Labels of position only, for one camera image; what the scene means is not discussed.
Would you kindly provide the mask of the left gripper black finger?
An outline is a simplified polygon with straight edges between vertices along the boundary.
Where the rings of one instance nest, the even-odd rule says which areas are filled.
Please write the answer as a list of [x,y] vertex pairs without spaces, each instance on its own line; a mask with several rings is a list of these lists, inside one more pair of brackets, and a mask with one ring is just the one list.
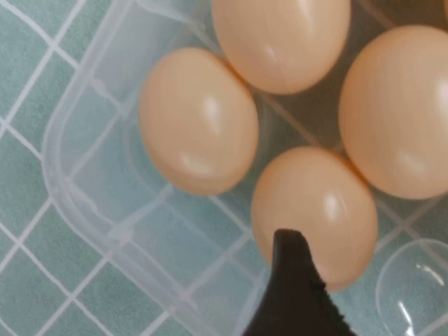
[[274,233],[272,272],[245,335],[353,335],[298,231]]

